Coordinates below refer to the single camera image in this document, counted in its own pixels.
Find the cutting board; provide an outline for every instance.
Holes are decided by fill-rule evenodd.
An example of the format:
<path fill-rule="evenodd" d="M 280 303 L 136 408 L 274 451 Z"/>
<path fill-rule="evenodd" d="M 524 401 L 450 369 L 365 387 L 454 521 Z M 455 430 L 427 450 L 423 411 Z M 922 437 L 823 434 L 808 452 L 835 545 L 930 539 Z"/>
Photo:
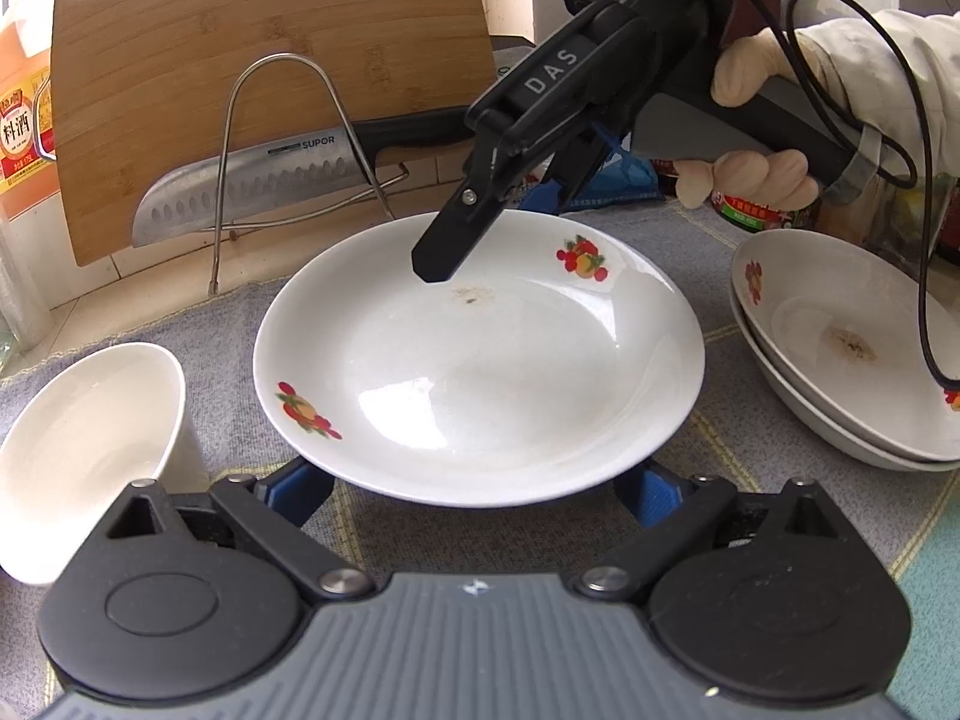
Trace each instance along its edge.
<path fill-rule="evenodd" d="M 219 153 L 234 81 L 275 52 L 322 65 L 357 121 L 467 105 L 494 79 L 481 0 L 56 0 L 56 166 L 78 265 L 130 245 L 157 178 Z M 244 84 L 230 148 L 338 122 L 312 71 L 275 63 Z"/>

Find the white bowl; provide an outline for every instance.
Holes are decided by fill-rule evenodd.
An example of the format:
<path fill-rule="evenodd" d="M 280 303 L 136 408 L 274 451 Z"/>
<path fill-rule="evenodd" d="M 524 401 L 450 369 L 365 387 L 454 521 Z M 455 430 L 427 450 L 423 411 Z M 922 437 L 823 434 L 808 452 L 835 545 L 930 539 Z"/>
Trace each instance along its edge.
<path fill-rule="evenodd" d="M 0 447 L 0 566 L 49 584 L 134 479 L 168 493 L 209 487 L 178 360 L 122 343 L 75 362 L 38 392 Z"/>
<path fill-rule="evenodd" d="M 906 460 L 896 455 L 869 445 L 865 440 L 856 437 L 849 430 L 845 430 L 815 406 L 805 400 L 803 396 L 796 391 L 789 381 L 779 374 L 776 367 L 766 358 L 762 349 L 757 344 L 757 338 L 752 333 L 750 323 L 744 316 L 743 308 L 733 291 L 733 284 L 730 287 L 730 305 L 733 309 L 733 317 L 740 326 L 740 331 L 750 346 L 750 350 L 757 358 L 757 365 L 760 366 L 760 373 L 767 383 L 773 388 L 773 391 L 784 401 L 786 407 L 794 413 L 795 417 L 803 424 L 813 430 L 821 439 L 835 446 L 844 454 L 855 460 L 862 461 L 869 466 L 876 466 L 878 469 L 887 469 L 891 471 L 953 471 L 960 469 L 960 461 L 956 463 L 918 463 L 918 461 Z"/>
<path fill-rule="evenodd" d="M 673 435 L 704 343 L 659 269 L 582 224 L 507 211 L 452 280 L 425 284 L 410 251 L 433 217 L 323 252 L 267 310 L 253 380 L 290 445 L 377 493 L 496 507 L 597 485 Z"/>
<path fill-rule="evenodd" d="M 764 354 L 805 400 L 898 457 L 960 459 L 960 413 L 923 362 L 907 275 L 837 238 L 769 230 L 736 250 L 731 278 Z M 957 375 L 960 328 L 933 298 L 928 325 Z"/>

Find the screw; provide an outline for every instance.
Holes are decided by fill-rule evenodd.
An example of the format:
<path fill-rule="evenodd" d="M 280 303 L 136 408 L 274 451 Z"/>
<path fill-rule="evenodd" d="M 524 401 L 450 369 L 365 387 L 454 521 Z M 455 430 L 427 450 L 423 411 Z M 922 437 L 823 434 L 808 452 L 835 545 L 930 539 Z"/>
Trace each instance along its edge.
<path fill-rule="evenodd" d="M 617 565 L 599 565 L 584 571 L 581 581 L 584 587 L 594 592 L 616 593 L 627 589 L 630 576 Z"/>
<path fill-rule="evenodd" d="M 320 589 L 349 598 L 362 595 L 373 589 L 373 582 L 363 571 L 356 568 L 334 568 L 320 577 Z"/>

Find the white cup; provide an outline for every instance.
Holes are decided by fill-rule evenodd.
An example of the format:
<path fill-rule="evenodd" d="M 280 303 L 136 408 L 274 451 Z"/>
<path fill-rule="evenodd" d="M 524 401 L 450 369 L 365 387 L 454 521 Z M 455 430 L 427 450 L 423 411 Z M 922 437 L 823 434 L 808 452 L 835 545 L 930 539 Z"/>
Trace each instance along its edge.
<path fill-rule="evenodd" d="M 121 343 L 74 362 L 16 418 L 0 447 L 0 567 L 50 584 L 134 479 L 209 487 L 179 361 Z"/>

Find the knife handle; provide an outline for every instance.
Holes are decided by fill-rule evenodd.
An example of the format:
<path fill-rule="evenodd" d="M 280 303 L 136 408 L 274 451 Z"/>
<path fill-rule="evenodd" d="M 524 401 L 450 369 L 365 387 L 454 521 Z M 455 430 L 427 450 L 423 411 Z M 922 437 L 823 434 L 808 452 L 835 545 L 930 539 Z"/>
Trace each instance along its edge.
<path fill-rule="evenodd" d="M 473 137 L 467 127 L 467 108 L 438 108 L 421 113 L 391 116 L 387 119 L 371 119 L 357 122 L 353 128 L 368 160 L 376 162 L 376 156 L 384 148 L 430 148 L 452 146 Z"/>

